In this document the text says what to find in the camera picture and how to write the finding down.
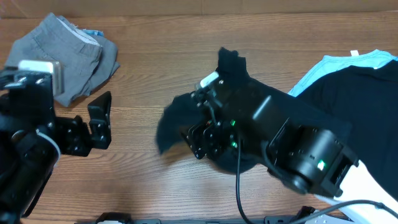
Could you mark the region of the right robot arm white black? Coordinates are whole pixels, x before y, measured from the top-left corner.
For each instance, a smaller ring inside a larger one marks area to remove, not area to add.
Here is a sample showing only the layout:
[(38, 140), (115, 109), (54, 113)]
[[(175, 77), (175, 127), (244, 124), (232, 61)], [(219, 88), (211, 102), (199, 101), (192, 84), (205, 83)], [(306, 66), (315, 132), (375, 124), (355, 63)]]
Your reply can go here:
[(240, 175), (256, 164), (299, 194), (329, 207), (300, 219), (318, 220), (340, 210), (356, 223), (395, 223), (397, 201), (370, 175), (349, 146), (279, 90), (257, 81), (239, 86), (217, 79), (191, 94), (203, 119), (181, 130), (198, 159)]

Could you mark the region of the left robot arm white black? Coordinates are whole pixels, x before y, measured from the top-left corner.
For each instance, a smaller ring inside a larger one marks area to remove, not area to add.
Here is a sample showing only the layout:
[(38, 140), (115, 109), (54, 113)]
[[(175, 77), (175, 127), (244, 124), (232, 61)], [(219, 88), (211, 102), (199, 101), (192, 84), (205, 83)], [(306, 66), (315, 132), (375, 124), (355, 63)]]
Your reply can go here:
[(111, 143), (111, 92), (88, 104), (90, 122), (58, 117), (55, 75), (1, 70), (1, 223), (19, 223), (37, 204), (61, 156), (86, 157)]

